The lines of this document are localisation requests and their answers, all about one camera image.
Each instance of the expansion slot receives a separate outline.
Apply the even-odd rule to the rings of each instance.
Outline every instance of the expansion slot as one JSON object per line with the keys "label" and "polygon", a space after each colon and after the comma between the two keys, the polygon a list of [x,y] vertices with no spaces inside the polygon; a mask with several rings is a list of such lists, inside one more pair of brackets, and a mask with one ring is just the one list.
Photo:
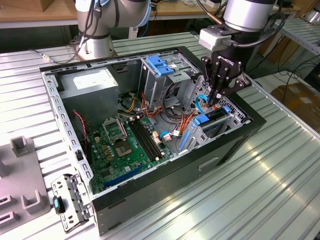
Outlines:
{"label": "expansion slot", "polygon": [[140,123],[140,121],[131,121],[129,123],[129,126],[134,133],[135,137],[141,144],[143,150],[148,155],[150,161],[157,161],[159,160],[163,155],[161,154],[160,150],[156,146],[155,142],[150,138],[147,130],[144,128],[144,126]]}
{"label": "expansion slot", "polygon": [[111,186],[113,186],[113,185],[116,185],[116,184],[118,184],[118,183],[120,183],[120,182],[122,182],[122,181],[124,181],[124,180],[126,180],[126,179],[128,179],[128,178],[130,178],[130,177],[132,177],[132,176],[134,176],[134,175],[136,175],[136,174],[138,174],[139,171],[140,171],[140,169],[141,169],[143,166],[144,166],[144,165],[142,164],[141,166],[138,166],[136,169],[131,170],[131,171],[127,172],[126,174],[123,174],[122,176],[119,176],[119,177],[117,177],[117,178],[115,178],[115,179],[113,179],[113,180],[111,180],[111,181],[106,182],[106,183],[103,185],[104,188],[108,188],[108,187],[111,187]]}

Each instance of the blue plastic tab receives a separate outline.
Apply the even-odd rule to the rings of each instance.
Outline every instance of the blue plastic tab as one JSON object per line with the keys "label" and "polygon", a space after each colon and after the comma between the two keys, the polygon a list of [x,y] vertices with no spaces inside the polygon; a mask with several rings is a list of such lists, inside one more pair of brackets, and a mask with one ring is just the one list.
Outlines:
{"label": "blue plastic tab", "polygon": [[201,122],[199,122],[199,120],[196,119],[196,118],[195,118],[193,121],[194,121],[194,123],[195,123],[197,126],[199,126],[199,125],[201,124]]}
{"label": "blue plastic tab", "polygon": [[184,148],[184,145],[186,144],[186,141],[188,140],[189,135],[190,135],[190,131],[188,131],[186,133],[186,135],[185,135],[185,137],[184,137],[184,139],[183,139],[183,141],[182,141],[182,143],[181,143],[181,145],[179,147],[180,151]]}
{"label": "blue plastic tab", "polygon": [[168,67],[166,62],[159,56],[147,56],[146,61],[159,76],[165,76],[175,73],[175,70]]}
{"label": "blue plastic tab", "polygon": [[59,206],[58,199],[54,200],[54,207],[57,208]]}
{"label": "blue plastic tab", "polygon": [[231,112],[231,109],[228,106],[224,106],[223,109],[227,114],[229,114]]}
{"label": "blue plastic tab", "polygon": [[210,120],[210,119],[209,119],[206,115],[202,114],[202,115],[197,116],[197,117],[194,119],[194,123],[195,123],[197,126],[199,126],[199,125],[201,125],[201,124],[204,124],[204,123],[208,122],[209,120]]}

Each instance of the yellow cable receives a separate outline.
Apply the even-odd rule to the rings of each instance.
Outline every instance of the yellow cable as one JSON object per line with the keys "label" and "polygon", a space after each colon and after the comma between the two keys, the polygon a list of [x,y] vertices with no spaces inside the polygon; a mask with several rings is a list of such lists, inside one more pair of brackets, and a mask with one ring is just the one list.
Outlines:
{"label": "yellow cable", "polygon": [[128,110],[125,111],[126,113],[130,113],[134,109],[135,101],[136,101],[136,98],[133,98],[131,107]]}

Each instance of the green circuit board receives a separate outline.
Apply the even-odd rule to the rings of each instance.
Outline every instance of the green circuit board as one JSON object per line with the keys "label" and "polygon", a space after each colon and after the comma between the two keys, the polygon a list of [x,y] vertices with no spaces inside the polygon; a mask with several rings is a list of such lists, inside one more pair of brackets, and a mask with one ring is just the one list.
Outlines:
{"label": "green circuit board", "polygon": [[[154,131],[147,117],[140,119],[140,122],[148,131]],[[141,173],[173,157],[170,149],[162,143],[161,145],[157,145],[157,147],[164,153],[164,156],[159,161],[150,161],[128,123],[125,122],[123,126],[127,133],[127,139],[125,141],[118,140],[114,144],[109,142],[106,131],[102,126],[98,130],[88,134],[91,144],[88,147],[91,148],[92,160],[90,167],[93,172],[90,184],[94,194],[100,193],[107,187],[110,187],[106,187],[106,183],[112,183],[112,180],[118,180],[124,176],[124,179],[121,180],[122,182],[132,177],[132,175]],[[108,131],[109,135],[116,134],[112,133],[112,131],[110,132],[110,128]]]}

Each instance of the motherboard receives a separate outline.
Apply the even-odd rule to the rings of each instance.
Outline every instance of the motherboard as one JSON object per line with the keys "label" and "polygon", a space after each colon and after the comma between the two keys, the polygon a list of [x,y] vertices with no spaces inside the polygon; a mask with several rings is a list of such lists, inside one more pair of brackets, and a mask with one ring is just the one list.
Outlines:
{"label": "motherboard", "polygon": [[[112,136],[119,136],[125,131],[125,138],[113,140]],[[126,121],[117,125],[112,121],[109,126],[88,134],[90,140],[90,167],[93,172],[91,188],[94,194],[104,191],[138,173],[150,169],[173,157],[170,149],[161,142],[153,144],[150,151],[146,141],[154,141],[155,129],[145,116],[138,121]]]}

